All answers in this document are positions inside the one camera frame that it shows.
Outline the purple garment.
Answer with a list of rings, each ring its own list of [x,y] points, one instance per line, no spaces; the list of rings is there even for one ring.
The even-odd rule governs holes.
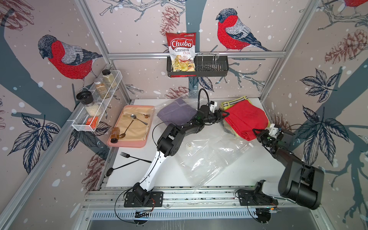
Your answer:
[[[178,98],[161,108],[157,117],[166,125],[171,123],[184,125],[197,113],[197,110],[189,102]]]

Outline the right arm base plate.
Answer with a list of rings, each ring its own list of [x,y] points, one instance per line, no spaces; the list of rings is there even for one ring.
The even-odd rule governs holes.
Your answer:
[[[278,206],[276,199],[254,190],[239,189],[235,196],[239,199],[241,206]]]

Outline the yellow green garment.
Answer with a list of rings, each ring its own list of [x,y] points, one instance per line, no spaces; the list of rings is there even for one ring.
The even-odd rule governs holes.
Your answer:
[[[243,96],[241,98],[232,100],[232,101],[227,101],[227,102],[223,102],[220,105],[220,109],[223,111],[228,110],[229,108],[233,107],[234,105],[236,105],[239,102],[242,101],[248,101],[250,104],[252,104],[252,102],[248,99],[247,96]],[[233,128],[225,121],[220,121],[220,124],[222,125],[224,131],[228,134],[232,134],[233,136],[239,138],[240,136],[233,130]]]

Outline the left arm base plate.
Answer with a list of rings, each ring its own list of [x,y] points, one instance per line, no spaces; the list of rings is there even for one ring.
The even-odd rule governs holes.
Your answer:
[[[143,199],[135,192],[128,192],[125,197],[124,207],[125,208],[153,208],[162,207],[163,205],[164,192],[151,191],[146,193]]]

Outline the red garment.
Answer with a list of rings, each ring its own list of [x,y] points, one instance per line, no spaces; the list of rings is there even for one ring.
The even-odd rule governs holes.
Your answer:
[[[233,107],[226,110],[229,116],[225,121],[241,138],[246,141],[256,139],[253,129],[266,129],[268,118],[265,112],[252,105],[248,100],[238,102]]]

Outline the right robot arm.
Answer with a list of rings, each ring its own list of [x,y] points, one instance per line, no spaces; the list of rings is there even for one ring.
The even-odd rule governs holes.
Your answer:
[[[253,133],[271,156],[285,167],[278,184],[279,194],[302,207],[317,209],[322,200],[324,172],[303,162],[289,150],[294,134],[282,128],[275,132],[254,128]]]

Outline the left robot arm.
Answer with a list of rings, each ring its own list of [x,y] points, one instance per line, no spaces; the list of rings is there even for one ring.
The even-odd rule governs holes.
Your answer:
[[[179,126],[170,123],[157,141],[157,152],[143,178],[132,187],[132,193],[138,203],[145,206],[151,200],[155,177],[160,166],[168,156],[174,156],[185,136],[200,132],[205,126],[219,123],[230,115],[221,109],[211,110],[209,105],[202,105],[190,121]]]

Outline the clear plastic vacuum bag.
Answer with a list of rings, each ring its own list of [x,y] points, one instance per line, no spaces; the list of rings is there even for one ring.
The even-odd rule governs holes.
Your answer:
[[[156,106],[156,115],[161,108],[174,100]],[[189,102],[196,110],[202,105],[209,105],[204,99],[199,101],[194,99],[184,100]],[[253,147],[252,141],[246,141],[226,133],[219,122],[205,126],[196,134],[185,136],[178,152],[169,157],[175,158],[189,184],[194,189],[199,189]]]

